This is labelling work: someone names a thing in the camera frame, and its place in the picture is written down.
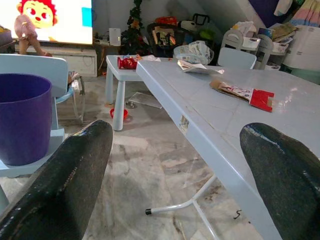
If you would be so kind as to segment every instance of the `tv stand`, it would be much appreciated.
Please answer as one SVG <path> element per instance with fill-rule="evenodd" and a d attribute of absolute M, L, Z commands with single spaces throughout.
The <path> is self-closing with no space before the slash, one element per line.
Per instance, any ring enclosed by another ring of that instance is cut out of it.
<path fill-rule="evenodd" d="M 76 71 L 84 77 L 97 76 L 97 53 L 94 49 L 42 46 L 42 50 L 51 53 L 55 58 L 65 59 L 68 63 L 69 71 Z M 15 45 L 15 51 L 19 52 L 19 45 Z M 28 54 L 35 54 L 36 50 L 30 46 Z"/>

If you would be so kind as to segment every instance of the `towel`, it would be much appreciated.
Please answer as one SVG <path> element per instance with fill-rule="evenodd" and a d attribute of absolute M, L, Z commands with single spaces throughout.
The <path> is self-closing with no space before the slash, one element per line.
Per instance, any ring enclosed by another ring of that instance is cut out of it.
<path fill-rule="evenodd" d="M 293 25 L 306 25 L 319 27 L 320 24 L 320 2 L 316 0 L 305 0 L 301 8 L 290 21 Z"/>

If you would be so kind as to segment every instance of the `red toy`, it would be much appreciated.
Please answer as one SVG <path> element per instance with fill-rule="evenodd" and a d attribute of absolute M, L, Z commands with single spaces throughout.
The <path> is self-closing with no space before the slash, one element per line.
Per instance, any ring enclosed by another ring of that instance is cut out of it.
<path fill-rule="evenodd" d="M 121 59 L 118 56 L 118 68 L 119 69 L 136 69 L 138 62 L 132 57 Z"/>

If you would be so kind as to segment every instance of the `wall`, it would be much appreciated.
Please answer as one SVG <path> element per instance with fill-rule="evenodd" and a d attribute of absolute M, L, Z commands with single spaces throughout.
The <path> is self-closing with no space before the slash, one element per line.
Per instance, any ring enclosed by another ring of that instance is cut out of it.
<path fill-rule="evenodd" d="M 265 27 L 248 0 L 197 0 L 197 2 L 223 33 L 237 22 L 253 21 L 257 29 Z"/>
<path fill-rule="evenodd" d="M 157 17 L 167 16 L 166 4 L 169 0 L 144 0 L 141 5 L 141 18 L 146 27 Z M 96 13 L 93 22 L 93 31 L 100 35 L 109 31 L 109 28 L 128 28 L 127 21 L 130 10 L 134 7 L 133 0 L 92 0 L 92 7 Z"/>

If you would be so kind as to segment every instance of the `plastic bag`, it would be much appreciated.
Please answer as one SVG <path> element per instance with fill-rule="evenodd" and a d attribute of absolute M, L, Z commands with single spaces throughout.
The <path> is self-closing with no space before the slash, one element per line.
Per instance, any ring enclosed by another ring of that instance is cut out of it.
<path fill-rule="evenodd" d="M 175 58 L 191 64 L 208 65 L 214 58 L 214 52 L 204 41 L 194 41 L 189 45 L 177 46 L 173 54 Z"/>

